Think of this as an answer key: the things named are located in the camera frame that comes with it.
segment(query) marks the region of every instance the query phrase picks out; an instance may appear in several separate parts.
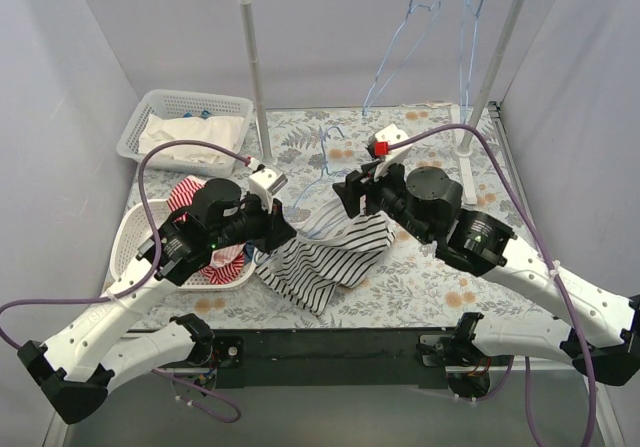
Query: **white wall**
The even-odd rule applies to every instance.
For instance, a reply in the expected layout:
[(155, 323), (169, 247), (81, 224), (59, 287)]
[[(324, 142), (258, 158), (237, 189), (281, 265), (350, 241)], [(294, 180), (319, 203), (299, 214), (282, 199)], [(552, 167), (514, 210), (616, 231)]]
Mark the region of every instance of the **white wall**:
[[(640, 0), (557, 0), (503, 104), (513, 156), (554, 255), (613, 292), (640, 294)], [(640, 374), (610, 388), (637, 445)]]
[[(115, 144), (137, 96), (84, 0), (0, 0), (0, 25), (0, 303), (95, 295), (132, 177)], [(1, 322), (43, 340), (76, 312)], [(41, 445), (53, 411), (0, 344), (0, 445)]]
[[(463, 0), (442, 1), (443, 10), (430, 38), (390, 84), (388, 94), (379, 98), (379, 105), (458, 100)], [(493, 99), (503, 98), (553, 1), (527, 1)], [(155, 88), (175, 88), (251, 97), (236, 0), (87, 3), (138, 95)], [(362, 105), (407, 4), (408, 0), (254, 0), (267, 107)], [(510, 4), (511, 0), (487, 1), (481, 21), (476, 88)], [(406, 55), (424, 29), (428, 15), (422, 12), (415, 16), (390, 65)]]

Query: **laundry basket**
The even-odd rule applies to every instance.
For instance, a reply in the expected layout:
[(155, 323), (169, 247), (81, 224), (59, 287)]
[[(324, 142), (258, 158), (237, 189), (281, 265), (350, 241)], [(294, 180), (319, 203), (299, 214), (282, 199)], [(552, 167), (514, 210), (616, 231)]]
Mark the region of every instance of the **laundry basket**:
[[(186, 113), (199, 115), (203, 110), (211, 115), (235, 115), (244, 118), (240, 126), (240, 135), (233, 146), (233, 152), (240, 152), (247, 129), (253, 115), (253, 102), (240, 97), (228, 97), (225, 95), (199, 94), (196, 92), (182, 92), (179, 90), (152, 90), (147, 93), (124, 129), (116, 151), (122, 157), (133, 159), (140, 163), (144, 155), (138, 153), (138, 139), (147, 126), (149, 114), (155, 114), (161, 119), (175, 119), (183, 117)], [(206, 177), (229, 177), (233, 172), (235, 159), (226, 155), (220, 155), (215, 164), (204, 162), (186, 162), (168, 159), (156, 155), (147, 164), (154, 169), (174, 170), (188, 174), (199, 174)]]
[[(171, 212), (167, 201), (164, 199), (152, 199), (149, 201), (151, 213), (156, 226), (160, 226)], [(109, 272), (114, 279), (122, 275), (124, 270), (138, 253), (138, 247), (151, 236), (151, 228), (149, 221), (144, 213), (142, 204), (136, 204), (124, 216), (116, 240), (111, 249), (111, 258), (109, 259)], [(240, 275), (236, 280), (228, 284), (217, 285), (211, 284), (200, 272), (196, 272), (180, 287), (180, 290), (193, 291), (223, 291), (233, 290), (244, 284), (253, 274), (255, 263), (250, 262), (243, 267)]]

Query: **round basket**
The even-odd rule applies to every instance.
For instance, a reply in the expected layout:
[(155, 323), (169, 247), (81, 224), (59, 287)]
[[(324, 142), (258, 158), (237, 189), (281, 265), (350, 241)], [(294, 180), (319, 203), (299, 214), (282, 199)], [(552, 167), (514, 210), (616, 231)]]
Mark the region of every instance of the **round basket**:
[[(167, 201), (165, 199), (152, 199), (149, 200), (149, 207), (151, 207), (151, 213), (153, 220), (157, 227), (164, 222), (171, 212)], [(113, 243), (111, 249), (111, 258), (109, 259), (109, 271), (114, 279), (120, 277), (124, 270), (138, 253), (138, 247), (151, 236), (151, 228), (147, 216), (144, 213), (142, 204), (136, 204), (126, 213), (118, 233), (116, 240)], [(180, 286), (180, 290), (197, 290), (197, 291), (210, 291), (219, 292), (223, 290), (231, 290), (240, 287), (245, 283), (249, 277), (253, 274), (256, 265), (252, 261), (245, 265), (240, 272), (240, 275), (233, 282), (228, 284), (211, 284), (200, 273), (196, 272), (189, 279)]]

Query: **floral pattern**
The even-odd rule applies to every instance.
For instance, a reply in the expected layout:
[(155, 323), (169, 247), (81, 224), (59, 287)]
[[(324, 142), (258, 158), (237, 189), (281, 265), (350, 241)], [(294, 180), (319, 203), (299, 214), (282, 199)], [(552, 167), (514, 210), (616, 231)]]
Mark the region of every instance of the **floral pattern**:
[[(370, 161), (364, 146), (374, 132), (395, 123), (409, 135), (417, 134), (450, 123), (452, 108), (449, 105), (382, 108), (364, 117), (355, 109), (275, 111), (269, 112), (268, 118), (278, 168), (289, 180), (278, 197), (285, 205), (286, 218), (296, 224), (309, 218), (319, 205), (335, 195), (332, 183), (342, 181), (346, 172)], [(321, 178), (324, 159), (320, 139), (330, 127), (339, 127), (344, 138), (335, 129), (327, 136), (329, 174), (323, 173)], [(487, 112), (479, 129), (504, 167), (499, 137)], [(449, 132), (416, 144), (405, 161), (407, 171), (430, 165), (442, 168), (457, 180), (456, 162), (450, 153), (452, 145)], [(480, 152), (479, 144), (475, 145), (471, 159), (478, 205), (474, 208), (507, 222), (519, 235), (529, 239), (489, 158)], [(255, 127), (249, 129), (242, 153), (259, 157)], [(238, 164), (232, 179), (244, 187), (249, 173)], [(185, 174), (176, 172), (145, 172), (148, 198), (168, 197), (184, 177)], [(139, 201), (134, 179), (127, 207)], [(158, 329), (172, 316), (194, 311), (214, 329), (453, 326), (462, 313), (468, 311), (514, 319), (548, 315), (515, 292), (449, 268), (433, 257), (430, 246), (420, 245), (400, 228), (394, 245), (372, 269), (369, 278), (354, 289), (338, 287), (319, 317), (287, 302), (253, 276), (234, 291), (178, 291), (153, 307), (134, 328)]]

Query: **table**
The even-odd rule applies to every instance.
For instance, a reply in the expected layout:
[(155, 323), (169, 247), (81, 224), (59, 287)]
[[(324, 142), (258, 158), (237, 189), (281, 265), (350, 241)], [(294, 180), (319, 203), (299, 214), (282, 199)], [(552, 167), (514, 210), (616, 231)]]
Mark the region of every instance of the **table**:
[[(333, 129), (326, 141), (329, 169), (333, 173), (354, 170), (370, 161), (364, 149), (367, 139), (390, 123), (413, 135), (453, 121), (449, 104), (374, 109), (365, 117), (356, 109), (283, 110), (269, 112), (268, 117), (277, 166), (289, 179), (278, 197), (291, 223), (307, 219), (315, 208), (331, 199), (335, 195), (331, 184), (344, 178), (344, 174), (325, 176), (306, 192), (295, 210), (291, 208), (304, 188), (320, 177), (322, 132), (339, 127), (344, 134), (342, 138), (337, 129)], [(505, 167), (503, 146), (487, 111), (478, 128), (488, 138), (500, 165)], [(407, 172), (431, 165), (441, 167), (457, 180), (452, 145), (449, 132), (415, 145), (405, 162)], [(519, 235), (529, 238), (489, 158), (480, 152), (477, 141), (473, 146), (472, 168), (479, 192), (475, 208), (508, 223)], [(242, 153), (259, 157), (254, 127), (247, 133)], [(244, 188), (249, 174), (250, 171), (238, 163), (231, 178)], [(185, 174), (176, 172), (148, 170), (145, 172), (148, 198), (167, 198), (184, 177)], [(133, 181), (127, 208), (140, 201), (136, 181)], [(254, 275), (234, 291), (178, 291), (154, 306), (133, 329), (156, 330), (168, 324), (170, 317), (189, 312), (195, 312), (214, 330), (454, 326), (467, 311), (531, 321), (537, 316), (549, 315), (515, 292), (449, 268), (433, 257), (429, 247), (420, 245), (398, 227), (394, 245), (369, 277), (354, 289), (336, 289), (320, 316), (295, 307)]]

